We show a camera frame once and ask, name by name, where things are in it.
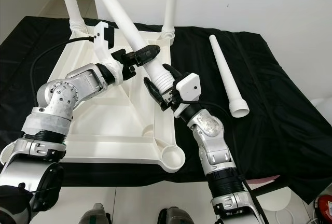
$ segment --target white cone-shaped pipe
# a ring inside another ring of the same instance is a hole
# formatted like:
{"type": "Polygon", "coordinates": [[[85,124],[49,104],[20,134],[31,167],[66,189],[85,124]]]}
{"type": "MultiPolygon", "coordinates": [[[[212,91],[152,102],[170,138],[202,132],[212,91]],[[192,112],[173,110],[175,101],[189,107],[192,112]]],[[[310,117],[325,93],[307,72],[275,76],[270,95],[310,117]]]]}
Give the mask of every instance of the white cone-shaped pipe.
{"type": "Polygon", "coordinates": [[[78,9],[76,0],[64,0],[66,3],[68,15],[69,15],[69,24],[72,31],[82,31],[87,33],[87,27],[84,23],[83,18],[78,9]]]}
{"type": "MultiPolygon", "coordinates": [[[[114,21],[121,29],[133,51],[138,51],[148,45],[148,43],[141,37],[138,29],[117,0],[102,1],[109,14],[113,17],[114,21]]],[[[173,76],[170,72],[164,69],[157,58],[143,66],[151,81],[159,89],[160,93],[164,93],[167,89],[173,86],[173,76]]]]}
{"type": "Polygon", "coordinates": [[[173,44],[175,37],[174,18],[175,18],[176,0],[166,1],[164,25],[161,28],[161,36],[167,38],[173,44]]]}
{"type": "Polygon", "coordinates": [[[220,49],[216,36],[211,35],[209,37],[209,40],[226,89],[229,100],[230,113],[235,118],[244,117],[249,113],[249,107],[247,105],[247,102],[242,98],[240,94],[237,84],[235,83],[232,73],[227,65],[223,52],[220,49]]]}

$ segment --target black fabric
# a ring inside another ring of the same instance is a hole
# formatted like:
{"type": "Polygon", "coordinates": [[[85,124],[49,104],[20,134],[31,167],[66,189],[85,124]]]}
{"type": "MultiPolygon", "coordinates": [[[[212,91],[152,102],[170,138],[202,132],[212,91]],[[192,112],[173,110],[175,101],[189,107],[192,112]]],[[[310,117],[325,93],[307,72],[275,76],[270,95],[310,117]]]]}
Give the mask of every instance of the black fabric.
{"type": "MultiPolygon", "coordinates": [[[[86,19],[88,25],[98,20],[86,19]]],[[[136,25],[142,31],[161,26],[136,25]]],[[[0,46],[0,148],[14,141],[33,107],[29,67],[33,59],[70,36],[68,19],[25,17],[0,46]]],[[[250,113],[230,124],[217,110],[208,110],[225,125],[225,140],[247,179],[281,175],[307,203],[332,182],[332,127],[298,90],[258,34],[231,33],[199,27],[176,27],[172,66],[200,76],[202,101],[228,110],[228,99],[209,36],[216,35],[250,113]]],[[[36,86],[45,83],[63,49],[48,54],[36,68],[36,86]]],[[[151,164],[63,163],[64,186],[143,186],[162,180],[206,180],[191,131],[175,119],[176,142],[186,163],[174,174],[151,164]]]]}

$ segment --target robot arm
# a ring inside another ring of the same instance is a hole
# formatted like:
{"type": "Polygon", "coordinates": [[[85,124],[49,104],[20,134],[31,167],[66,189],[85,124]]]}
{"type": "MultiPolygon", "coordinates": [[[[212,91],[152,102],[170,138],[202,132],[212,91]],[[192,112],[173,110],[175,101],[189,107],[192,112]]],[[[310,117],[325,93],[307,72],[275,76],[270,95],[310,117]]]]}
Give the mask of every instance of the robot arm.
{"type": "MultiPolygon", "coordinates": [[[[96,55],[104,52],[103,35],[96,35],[96,55]]],[[[69,132],[73,110],[81,103],[135,75],[133,65],[141,66],[159,53],[148,45],[126,54],[124,49],[98,64],[88,64],[64,79],[48,82],[37,93],[38,107],[26,118],[22,136],[0,174],[0,223],[27,224],[40,211],[53,207],[63,181],[64,140],[69,132]]]]}
{"type": "Polygon", "coordinates": [[[192,130],[199,147],[199,157],[212,194],[215,224],[268,224],[259,203],[251,196],[245,180],[240,176],[230,150],[224,140],[222,122],[212,116],[197,101],[200,80],[196,74],[180,74],[170,65],[163,65],[171,72],[173,87],[161,95],[148,78],[144,78],[150,95],[162,110],[172,108],[175,118],[181,118],[192,130]]]}

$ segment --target white pipe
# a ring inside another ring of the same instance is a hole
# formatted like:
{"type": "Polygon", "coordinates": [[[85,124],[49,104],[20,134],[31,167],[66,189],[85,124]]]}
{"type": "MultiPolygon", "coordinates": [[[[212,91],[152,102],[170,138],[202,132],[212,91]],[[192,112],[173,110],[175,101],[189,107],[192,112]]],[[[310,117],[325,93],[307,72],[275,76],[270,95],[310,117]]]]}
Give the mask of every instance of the white pipe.
{"type": "MultiPolygon", "coordinates": [[[[124,37],[133,51],[138,51],[148,45],[117,0],[102,1],[118,27],[123,32],[124,37]]],[[[170,72],[164,69],[157,58],[158,57],[145,64],[144,68],[151,81],[159,89],[160,93],[164,93],[167,89],[173,86],[174,78],[170,72]]]]}
{"type": "Polygon", "coordinates": [[[240,94],[237,84],[235,83],[232,73],[225,60],[222,49],[218,44],[216,36],[211,35],[209,37],[209,40],[226,89],[229,100],[229,110],[232,116],[235,118],[244,117],[249,113],[249,107],[247,105],[247,102],[242,98],[240,94]]]}
{"type": "Polygon", "coordinates": [[[72,31],[82,31],[87,33],[87,27],[84,23],[83,18],[78,9],[76,0],[64,0],[66,3],[68,15],[69,15],[69,24],[72,31]]]}
{"type": "Polygon", "coordinates": [[[161,28],[161,36],[163,38],[170,39],[171,45],[173,44],[175,37],[175,29],[174,29],[175,8],[176,8],[176,0],[166,1],[164,25],[161,28]]]}

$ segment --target red object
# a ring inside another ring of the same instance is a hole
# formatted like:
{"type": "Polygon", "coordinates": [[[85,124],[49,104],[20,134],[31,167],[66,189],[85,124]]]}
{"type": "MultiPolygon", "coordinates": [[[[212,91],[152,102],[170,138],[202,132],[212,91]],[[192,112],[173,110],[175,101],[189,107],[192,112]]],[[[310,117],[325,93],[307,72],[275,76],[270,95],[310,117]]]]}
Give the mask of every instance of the red object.
{"type": "Polygon", "coordinates": [[[332,224],[332,195],[322,195],[317,200],[317,209],[324,223],[332,224]]]}

